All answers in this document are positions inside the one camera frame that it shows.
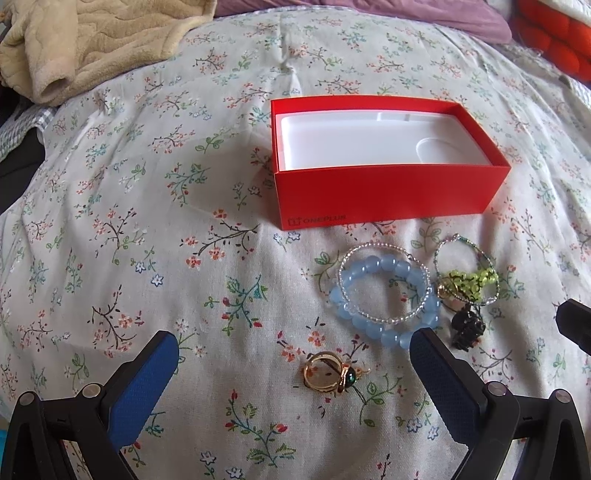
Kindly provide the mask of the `gold ring green stone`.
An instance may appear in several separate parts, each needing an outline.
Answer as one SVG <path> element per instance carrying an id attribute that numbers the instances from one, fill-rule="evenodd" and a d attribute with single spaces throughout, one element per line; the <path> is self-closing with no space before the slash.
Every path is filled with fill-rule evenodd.
<path id="1" fill-rule="evenodd" d="M 311 355 L 301 371 L 304 386 L 322 394 L 342 394 L 369 373 L 331 351 Z"/>

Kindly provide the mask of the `floral bed sheet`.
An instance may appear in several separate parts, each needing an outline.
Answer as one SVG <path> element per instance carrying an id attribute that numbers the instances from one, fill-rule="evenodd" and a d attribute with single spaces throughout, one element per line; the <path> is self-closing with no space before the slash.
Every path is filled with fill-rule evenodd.
<path id="1" fill-rule="evenodd" d="M 480 215 L 281 230 L 270 103 L 322 94 L 454 101 L 511 166 Z M 329 8 L 220 19 L 170 60 L 61 106 L 45 159 L 1 217 L 1 414 L 104 382 L 159 330 L 179 358 L 136 442 L 142 479 L 447 479 L 464 450 L 406 351 L 332 310 L 346 252 L 385 241 L 499 275 L 465 356 L 517 394 L 568 390 L 590 359 L 557 330 L 590 299 L 590 96 L 538 55 L 432 24 Z M 304 386 L 322 351 L 370 369 Z"/>

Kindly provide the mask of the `red knotted cushion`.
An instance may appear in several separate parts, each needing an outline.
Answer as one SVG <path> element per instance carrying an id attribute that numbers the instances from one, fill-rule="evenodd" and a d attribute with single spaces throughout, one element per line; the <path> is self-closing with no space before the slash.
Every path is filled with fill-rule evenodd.
<path id="1" fill-rule="evenodd" d="M 515 2 L 510 27 L 516 41 L 538 51 L 563 73 L 590 85 L 590 2 Z"/>

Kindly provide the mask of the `red cardboard box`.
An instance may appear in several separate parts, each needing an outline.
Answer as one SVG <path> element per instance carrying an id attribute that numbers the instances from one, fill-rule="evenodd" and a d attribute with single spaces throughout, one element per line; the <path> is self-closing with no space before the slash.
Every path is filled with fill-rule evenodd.
<path id="1" fill-rule="evenodd" d="M 456 102 L 304 96 L 270 113 L 283 230 L 481 214 L 511 170 Z"/>

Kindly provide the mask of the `purple duvet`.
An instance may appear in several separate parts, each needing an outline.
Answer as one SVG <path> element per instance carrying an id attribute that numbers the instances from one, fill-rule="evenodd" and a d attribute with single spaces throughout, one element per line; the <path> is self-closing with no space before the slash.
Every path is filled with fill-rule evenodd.
<path id="1" fill-rule="evenodd" d="M 461 30 L 487 43 L 507 44 L 512 39 L 508 21 L 486 1 L 218 1 L 215 17 L 287 7 L 331 7 L 403 18 Z"/>

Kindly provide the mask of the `beige fleece blanket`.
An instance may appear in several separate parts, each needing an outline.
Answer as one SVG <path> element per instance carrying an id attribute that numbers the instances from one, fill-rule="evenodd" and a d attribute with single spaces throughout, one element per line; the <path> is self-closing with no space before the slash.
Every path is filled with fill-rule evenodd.
<path id="1" fill-rule="evenodd" d="M 215 1 L 6 1 L 1 82 L 36 104 L 66 100 L 168 59 Z"/>

